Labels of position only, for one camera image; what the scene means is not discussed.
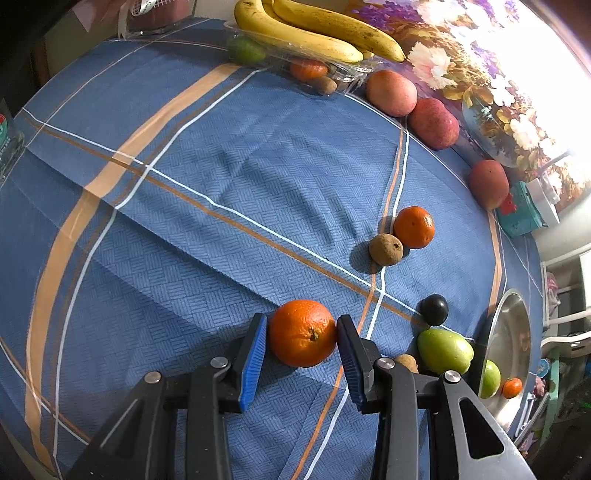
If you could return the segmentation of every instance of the plastic fruit container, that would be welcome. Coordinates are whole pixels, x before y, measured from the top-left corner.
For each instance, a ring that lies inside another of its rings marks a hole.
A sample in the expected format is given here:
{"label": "plastic fruit container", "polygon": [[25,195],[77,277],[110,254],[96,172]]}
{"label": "plastic fruit container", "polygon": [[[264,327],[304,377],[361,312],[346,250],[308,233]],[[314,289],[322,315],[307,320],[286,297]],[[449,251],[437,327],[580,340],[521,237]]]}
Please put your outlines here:
{"label": "plastic fruit container", "polygon": [[332,60],[300,45],[241,30],[233,21],[225,22],[224,27],[228,34],[228,56],[231,61],[267,69],[292,80],[297,89],[320,98],[329,98],[334,93],[353,92],[381,64],[376,57],[359,63]]}

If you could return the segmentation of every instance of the banana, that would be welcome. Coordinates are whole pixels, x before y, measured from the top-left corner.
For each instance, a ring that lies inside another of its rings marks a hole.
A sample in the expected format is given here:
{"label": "banana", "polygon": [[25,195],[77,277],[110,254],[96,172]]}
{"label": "banana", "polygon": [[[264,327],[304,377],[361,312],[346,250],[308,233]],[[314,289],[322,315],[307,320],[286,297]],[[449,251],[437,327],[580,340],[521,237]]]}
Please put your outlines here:
{"label": "banana", "polygon": [[357,50],[359,50],[359,51],[361,52],[361,55],[363,55],[363,59],[364,59],[364,60],[366,60],[366,59],[371,59],[371,58],[373,58],[373,56],[374,56],[374,54],[373,54],[372,52],[370,52],[370,51],[368,51],[368,50],[364,50],[364,49],[362,49],[361,47],[357,47],[357,46],[355,46],[355,48],[357,48]]}
{"label": "banana", "polygon": [[267,43],[285,48],[287,43],[302,46],[331,60],[357,63],[363,54],[353,45],[317,33],[301,30],[274,20],[265,13],[261,0],[239,0],[234,7],[238,27],[253,33],[268,35]]}
{"label": "banana", "polygon": [[296,27],[351,42],[387,60],[405,59],[404,52],[396,40],[356,18],[292,0],[274,0],[273,10],[283,20]]}
{"label": "banana", "polygon": [[275,13],[273,10],[273,1],[274,0],[262,0],[262,7],[265,10],[265,13],[269,15],[273,20],[277,20],[278,22],[285,23],[279,15]]}

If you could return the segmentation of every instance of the stainless steel bowl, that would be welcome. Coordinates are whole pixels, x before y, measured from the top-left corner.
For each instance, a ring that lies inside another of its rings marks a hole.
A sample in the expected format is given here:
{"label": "stainless steel bowl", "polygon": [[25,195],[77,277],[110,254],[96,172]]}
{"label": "stainless steel bowl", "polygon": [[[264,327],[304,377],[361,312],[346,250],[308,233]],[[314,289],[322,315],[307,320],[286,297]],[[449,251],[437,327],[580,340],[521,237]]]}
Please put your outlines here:
{"label": "stainless steel bowl", "polygon": [[[523,385],[530,370],[531,334],[530,319],[525,303],[517,290],[508,290],[499,302],[495,313],[483,325],[474,347],[474,359],[470,366],[469,382],[480,396],[486,361],[496,363],[501,371],[501,386],[508,378],[519,378]],[[515,398],[507,400],[501,388],[482,403],[508,431],[515,419],[523,390]]]}

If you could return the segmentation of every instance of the tangerine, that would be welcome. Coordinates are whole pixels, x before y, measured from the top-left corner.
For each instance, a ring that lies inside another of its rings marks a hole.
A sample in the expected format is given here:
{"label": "tangerine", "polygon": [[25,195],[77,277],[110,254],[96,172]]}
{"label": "tangerine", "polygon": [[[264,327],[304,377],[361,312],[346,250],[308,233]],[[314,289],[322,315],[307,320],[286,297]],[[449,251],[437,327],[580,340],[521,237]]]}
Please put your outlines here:
{"label": "tangerine", "polygon": [[271,318],[268,330],[271,350],[290,367],[313,367],[335,349],[335,321],[317,301],[283,304]]}
{"label": "tangerine", "polygon": [[320,60],[294,59],[290,63],[290,73],[301,82],[323,77],[328,67]]}
{"label": "tangerine", "polygon": [[514,398],[519,395],[522,388],[523,384],[519,378],[510,378],[505,382],[505,385],[503,385],[503,397]]}
{"label": "tangerine", "polygon": [[394,220],[394,235],[409,248],[424,248],[435,236],[435,223],[421,207],[406,207]]}

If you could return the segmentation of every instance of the green apple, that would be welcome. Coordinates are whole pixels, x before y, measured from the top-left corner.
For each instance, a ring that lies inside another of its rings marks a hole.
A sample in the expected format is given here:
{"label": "green apple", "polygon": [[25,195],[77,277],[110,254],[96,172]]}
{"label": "green apple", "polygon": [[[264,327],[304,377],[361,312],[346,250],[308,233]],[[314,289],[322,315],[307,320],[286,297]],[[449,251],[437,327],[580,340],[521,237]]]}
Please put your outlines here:
{"label": "green apple", "polygon": [[491,398],[501,386],[501,372],[499,367],[490,360],[486,361],[484,375],[482,376],[481,398]]}
{"label": "green apple", "polygon": [[429,328],[421,332],[417,346],[427,368],[439,375],[447,370],[465,374],[474,358],[474,350],[466,339],[448,330]]}
{"label": "green apple", "polygon": [[230,58],[240,65],[256,65],[265,60],[265,49],[248,37],[234,38],[228,45]]}

